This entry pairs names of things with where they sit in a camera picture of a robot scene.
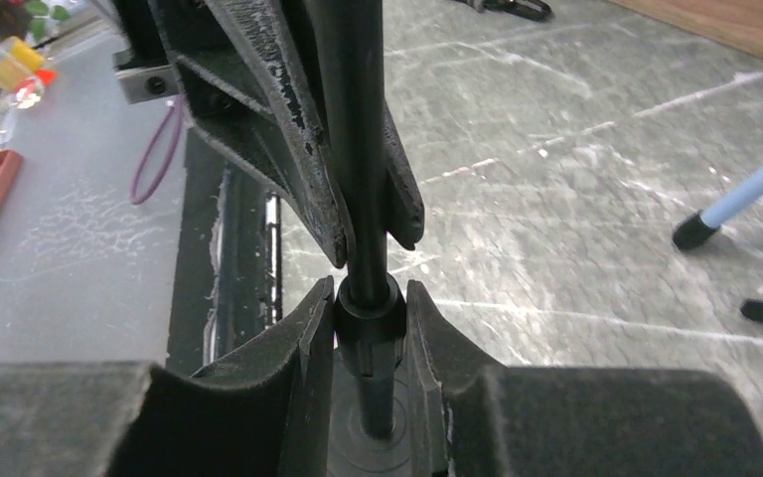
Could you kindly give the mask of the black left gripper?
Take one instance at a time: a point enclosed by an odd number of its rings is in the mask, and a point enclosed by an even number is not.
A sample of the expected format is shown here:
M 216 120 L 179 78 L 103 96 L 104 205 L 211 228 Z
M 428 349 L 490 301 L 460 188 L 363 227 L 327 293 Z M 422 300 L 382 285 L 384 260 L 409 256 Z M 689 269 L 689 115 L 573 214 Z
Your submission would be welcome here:
M 185 99 L 193 129 L 277 192 L 331 263 L 354 240 L 332 153 L 278 1 L 113 1 L 126 47 L 113 55 L 131 104 Z

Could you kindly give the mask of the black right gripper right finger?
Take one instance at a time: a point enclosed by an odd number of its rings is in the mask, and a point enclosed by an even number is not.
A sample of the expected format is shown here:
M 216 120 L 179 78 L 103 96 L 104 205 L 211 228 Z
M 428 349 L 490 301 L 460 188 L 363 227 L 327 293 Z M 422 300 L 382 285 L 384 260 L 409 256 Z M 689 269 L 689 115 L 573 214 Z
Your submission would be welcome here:
M 704 371 L 508 367 L 407 285 L 416 476 L 763 476 L 763 438 Z

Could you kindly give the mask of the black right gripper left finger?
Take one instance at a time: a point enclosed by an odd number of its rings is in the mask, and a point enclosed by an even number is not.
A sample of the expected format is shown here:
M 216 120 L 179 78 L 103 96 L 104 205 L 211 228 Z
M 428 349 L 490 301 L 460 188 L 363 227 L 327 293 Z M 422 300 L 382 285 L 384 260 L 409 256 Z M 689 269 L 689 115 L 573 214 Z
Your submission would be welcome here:
M 0 364 L 0 476 L 322 476 L 333 281 L 190 377 L 150 362 Z

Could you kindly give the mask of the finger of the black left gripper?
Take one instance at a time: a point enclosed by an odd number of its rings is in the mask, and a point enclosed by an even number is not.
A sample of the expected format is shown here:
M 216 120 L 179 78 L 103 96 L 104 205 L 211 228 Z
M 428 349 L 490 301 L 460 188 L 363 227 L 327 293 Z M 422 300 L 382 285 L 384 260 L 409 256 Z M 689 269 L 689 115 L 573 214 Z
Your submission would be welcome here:
M 386 101 L 382 132 L 386 168 L 384 225 L 403 248 L 415 250 L 424 234 L 425 207 Z

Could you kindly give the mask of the black round-base mic stand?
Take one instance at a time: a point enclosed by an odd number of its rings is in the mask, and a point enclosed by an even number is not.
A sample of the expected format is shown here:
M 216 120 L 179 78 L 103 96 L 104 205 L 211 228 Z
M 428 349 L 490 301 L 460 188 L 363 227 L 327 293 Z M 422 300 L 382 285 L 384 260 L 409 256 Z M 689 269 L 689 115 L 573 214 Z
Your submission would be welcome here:
M 347 275 L 335 305 L 340 359 L 333 373 L 328 472 L 391 476 L 407 451 L 395 420 L 405 303 L 387 272 L 382 4 L 310 1 L 333 152 L 352 225 Z

